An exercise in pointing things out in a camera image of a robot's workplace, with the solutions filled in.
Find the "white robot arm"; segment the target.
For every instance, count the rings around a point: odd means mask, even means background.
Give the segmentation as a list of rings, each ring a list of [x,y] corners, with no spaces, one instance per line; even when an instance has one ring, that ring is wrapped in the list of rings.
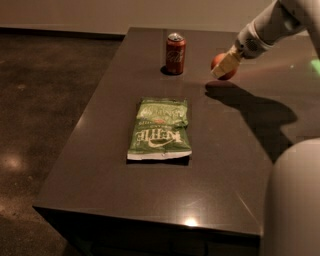
[[[243,59],[254,59],[302,31],[320,54],[320,0],[274,0],[211,65],[211,74],[230,78]],[[320,256],[319,111],[286,132],[294,145],[280,155],[270,174],[259,256]]]

